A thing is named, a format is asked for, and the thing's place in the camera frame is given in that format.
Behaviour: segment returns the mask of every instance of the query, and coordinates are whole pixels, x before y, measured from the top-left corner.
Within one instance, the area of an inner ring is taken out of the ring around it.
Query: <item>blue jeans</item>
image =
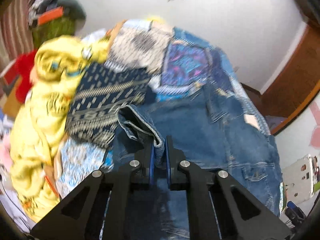
[[[172,135],[173,146],[182,150],[187,160],[204,169],[228,171],[275,215],[280,215],[282,174],[274,137],[247,124],[240,102],[214,82],[207,82],[198,92],[180,100],[123,106],[118,121],[121,127],[114,141],[115,165],[132,160],[132,145],[141,147],[151,137],[155,163],[161,167],[164,138]],[[175,195],[174,199],[179,203],[185,196]],[[173,205],[170,214],[180,217],[175,212]]]

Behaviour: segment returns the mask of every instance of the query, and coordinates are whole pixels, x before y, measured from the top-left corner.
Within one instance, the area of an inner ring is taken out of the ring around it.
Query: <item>orange object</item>
[[[55,9],[52,9],[50,11],[47,11],[43,13],[39,18],[38,18],[38,25],[45,24],[47,22],[50,22],[53,19],[57,19],[63,16],[63,7],[57,7]]]

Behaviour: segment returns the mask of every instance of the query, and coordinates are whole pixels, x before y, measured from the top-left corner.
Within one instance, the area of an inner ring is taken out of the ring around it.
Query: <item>pink pattern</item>
[[[315,149],[320,149],[320,109],[315,101],[310,104],[309,108],[317,123],[317,126],[312,132],[310,145]]]

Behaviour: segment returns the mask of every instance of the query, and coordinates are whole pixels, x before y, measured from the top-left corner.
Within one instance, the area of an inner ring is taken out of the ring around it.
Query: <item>white baseboard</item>
[[[302,22],[298,28],[298,31],[295,35],[295,38],[293,39],[289,49],[287,50],[286,55],[284,56],[281,63],[278,65],[272,76],[269,78],[269,80],[263,85],[263,87],[260,90],[260,94],[263,94],[268,87],[271,86],[271,84],[275,81],[277,76],[281,73],[281,71],[284,69],[285,65],[287,65],[288,61],[290,60],[292,54],[295,52],[297,46],[299,45],[301,38],[304,35],[304,32],[306,30],[307,24],[305,22]]]

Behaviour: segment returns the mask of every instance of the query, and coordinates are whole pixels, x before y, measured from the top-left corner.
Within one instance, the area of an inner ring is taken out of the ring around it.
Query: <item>yellow garment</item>
[[[108,41],[101,40],[88,49],[80,40],[63,36],[44,43],[36,54],[39,82],[20,108],[10,135],[12,185],[34,222],[59,202],[44,179],[43,166],[53,166],[71,99],[88,64],[106,61],[107,46]]]

